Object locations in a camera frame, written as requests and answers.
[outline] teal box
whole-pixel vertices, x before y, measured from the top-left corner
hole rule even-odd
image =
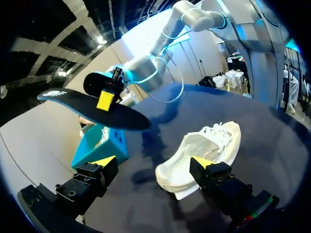
[[[102,125],[94,125],[85,132],[71,162],[73,169],[86,162],[95,162],[113,155],[117,157],[118,164],[128,159],[125,135],[122,130],[110,128],[108,139],[95,148],[102,138],[102,129]]]

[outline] ceiling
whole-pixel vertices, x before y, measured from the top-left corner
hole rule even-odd
[[[0,85],[65,82],[137,24],[176,0],[34,0]]]

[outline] screw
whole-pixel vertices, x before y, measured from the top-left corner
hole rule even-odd
[[[70,197],[74,197],[76,196],[76,192],[75,191],[69,191],[69,194],[68,194]]]

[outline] black insole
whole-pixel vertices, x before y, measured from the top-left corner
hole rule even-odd
[[[37,98],[55,101],[90,121],[110,128],[146,130],[150,127],[148,118],[134,109],[113,103],[108,112],[100,110],[96,108],[98,98],[74,90],[53,88],[41,93]]]

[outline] dark blue table surface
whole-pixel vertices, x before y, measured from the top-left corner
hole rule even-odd
[[[178,95],[172,83],[154,94],[161,100]],[[147,98],[133,107],[152,127],[125,132],[129,159],[119,167],[104,197],[89,208],[86,224],[105,233],[224,232],[230,218],[198,190],[176,201],[156,183],[155,167],[169,159],[183,136],[214,123],[235,121],[242,140],[232,172],[288,204],[310,167],[311,135],[292,117],[237,94],[185,85],[181,98],[163,104]]]

